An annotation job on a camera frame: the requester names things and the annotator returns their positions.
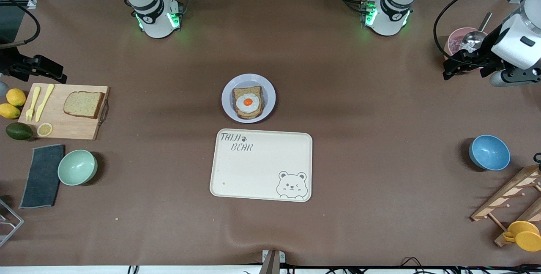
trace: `toast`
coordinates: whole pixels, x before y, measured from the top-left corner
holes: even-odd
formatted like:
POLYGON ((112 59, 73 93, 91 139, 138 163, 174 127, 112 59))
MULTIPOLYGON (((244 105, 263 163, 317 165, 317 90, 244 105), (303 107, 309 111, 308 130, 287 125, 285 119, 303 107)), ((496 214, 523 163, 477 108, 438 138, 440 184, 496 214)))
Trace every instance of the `toast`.
POLYGON ((72 92, 64 102, 64 113, 96 120, 104 97, 105 93, 101 92, 72 92))
POLYGON ((252 118, 257 118, 263 113, 263 98, 261 97, 261 86, 249 87, 249 88, 236 88, 233 89, 233 95, 235 96, 235 111, 239 118, 244 118, 245 120, 251 120, 252 118), (254 112, 246 113, 242 112, 237 106, 236 101, 239 97, 245 95, 246 93, 253 93, 257 98, 259 98, 259 107, 254 112))

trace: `wooden cutting board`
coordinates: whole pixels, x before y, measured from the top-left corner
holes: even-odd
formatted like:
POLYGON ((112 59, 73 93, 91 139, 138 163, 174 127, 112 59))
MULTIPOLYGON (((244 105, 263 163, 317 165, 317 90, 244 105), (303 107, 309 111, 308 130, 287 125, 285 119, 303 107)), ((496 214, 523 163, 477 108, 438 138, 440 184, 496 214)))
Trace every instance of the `wooden cutting board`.
POLYGON ((107 97, 109 96, 109 87, 106 86, 85 86, 85 85, 55 85, 51 96, 43 110, 43 114, 36 122, 37 107, 43 102, 47 87, 49 84, 35 83, 32 85, 27 96, 27 102, 21 110, 19 122, 28 124, 34 131, 34 137, 37 137, 37 127, 43 123, 51 123, 52 133, 48 136, 53 139, 80 139, 80 140, 95 140, 98 129, 100 128, 103 115, 107 114, 108 105, 107 97), (39 98, 37 99, 36 107, 31 122, 27 122, 25 113, 32 103, 32 96, 36 87, 41 87, 39 98), (100 104, 100 114, 97 119, 78 118, 64 113, 64 102, 72 92, 87 91, 87 92, 102 92, 105 93, 103 102, 100 104))

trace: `yellow knife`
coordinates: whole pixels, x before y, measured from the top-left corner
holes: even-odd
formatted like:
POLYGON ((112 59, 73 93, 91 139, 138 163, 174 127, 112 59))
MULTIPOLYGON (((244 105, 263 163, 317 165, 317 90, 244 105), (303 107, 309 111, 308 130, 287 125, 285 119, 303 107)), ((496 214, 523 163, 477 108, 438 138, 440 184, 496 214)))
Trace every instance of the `yellow knife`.
POLYGON ((47 92, 45 93, 45 98, 43 99, 43 103, 41 103, 41 105, 39 105, 39 107, 37 108, 36 122, 39 122, 39 118, 41 118, 41 114, 43 113, 43 110, 45 109, 45 104, 47 104, 47 101, 49 100, 49 96, 51 96, 52 90, 54 88, 55 88, 54 84, 50 84, 47 87, 47 92))

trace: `plate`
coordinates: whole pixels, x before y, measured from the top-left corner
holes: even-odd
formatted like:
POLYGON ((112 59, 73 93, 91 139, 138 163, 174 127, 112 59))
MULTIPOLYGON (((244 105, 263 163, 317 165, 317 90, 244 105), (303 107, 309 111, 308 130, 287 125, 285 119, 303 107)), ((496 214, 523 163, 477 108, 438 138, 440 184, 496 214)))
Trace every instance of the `plate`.
POLYGON ((307 133, 222 129, 210 177, 217 197, 306 202, 312 138, 307 133))
POLYGON ((222 107, 224 111, 230 118, 237 122, 250 124, 263 120, 266 118, 274 109, 276 105, 276 91, 274 86, 269 82, 268 79, 265 79, 261 75, 247 73, 241 74, 234 79, 230 80, 227 83, 224 91, 222 92, 222 107), (235 96, 233 95, 233 89, 236 88, 249 88, 261 86, 261 97, 263 98, 263 113, 257 118, 252 118, 251 120, 245 120, 244 118, 239 118, 235 111, 235 96))

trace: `cutting board handle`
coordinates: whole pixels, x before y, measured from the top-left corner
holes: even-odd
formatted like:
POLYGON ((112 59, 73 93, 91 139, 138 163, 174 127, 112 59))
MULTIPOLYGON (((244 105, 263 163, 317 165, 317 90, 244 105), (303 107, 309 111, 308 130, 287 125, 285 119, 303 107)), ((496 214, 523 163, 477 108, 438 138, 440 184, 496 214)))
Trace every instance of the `cutting board handle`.
POLYGON ((103 102, 103 110, 102 110, 102 116, 100 117, 100 121, 98 122, 98 126, 101 126, 103 122, 107 119, 107 114, 109 113, 109 103, 107 102, 107 99, 103 102))

